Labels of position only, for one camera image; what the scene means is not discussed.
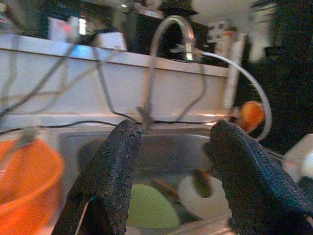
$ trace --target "orange bucket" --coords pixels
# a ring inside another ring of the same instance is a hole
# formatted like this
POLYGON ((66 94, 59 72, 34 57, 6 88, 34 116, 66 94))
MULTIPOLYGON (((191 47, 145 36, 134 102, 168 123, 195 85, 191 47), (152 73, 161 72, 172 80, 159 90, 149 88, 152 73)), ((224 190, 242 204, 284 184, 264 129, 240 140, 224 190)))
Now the orange bucket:
MULTIPOLYGON (((14 141, 0 142, 0 159, 14 141)), ((60 198, 60 155, 42 140, 18 149, 0 179, 0 235, 31 235, 45 226, 60 198)))

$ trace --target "sink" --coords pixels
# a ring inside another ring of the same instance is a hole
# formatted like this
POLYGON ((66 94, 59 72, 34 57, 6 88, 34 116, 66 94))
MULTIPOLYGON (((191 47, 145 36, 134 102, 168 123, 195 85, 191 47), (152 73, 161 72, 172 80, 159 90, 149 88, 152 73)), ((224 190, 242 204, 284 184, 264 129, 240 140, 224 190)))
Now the sink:
MULTIPOLYGON (((59 137, 60 152, 64 156, 66 170, 63 177, 63 203, 79 172, 86 166, 108 137, 107 132, 63 133, 59 137)), ((155 186, 159 179, 173 188, 195 168, 211 167, 203 145, 209 141, 208 129, 149 130, 143 134, 141 149, 134 169, 134 184, 155 186)), ((173 204, 182 224, 197 220, 180 204, 173 204)), ((142 234, 165 234, 174 230, 151 230, 142 234)))

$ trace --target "faucet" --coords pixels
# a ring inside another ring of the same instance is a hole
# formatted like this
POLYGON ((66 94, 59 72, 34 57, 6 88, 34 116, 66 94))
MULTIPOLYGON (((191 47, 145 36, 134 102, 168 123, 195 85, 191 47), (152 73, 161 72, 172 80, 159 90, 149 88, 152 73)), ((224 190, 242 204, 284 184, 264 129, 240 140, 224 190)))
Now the faucet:
POLYGON ((143 124, 147 129, 149 129, 150 125, 153 123, 153 118, 151 117, 152 111, 152 91, 154 85, 154 78, 155 78, 155 68, 157 62, 157 50, 160 45, 160 41, 163 38, 166 30, 173 24, 178 24, 182 31, 183 36, 183 51, 185 52, 184 59, 186 62, 193 62, 195 60, 194 55, 194 47, 195 47, 195 37, 194 32, 190 23, 181 16, 169 16, 157 28, 150 49, 151 61, 150 61, 150 70, 149 70, 149 79, 147 81, 147 88, 146 88, 146 100, 144 102, 144 107, 137 107, 138 112, 142 116, 143 124))

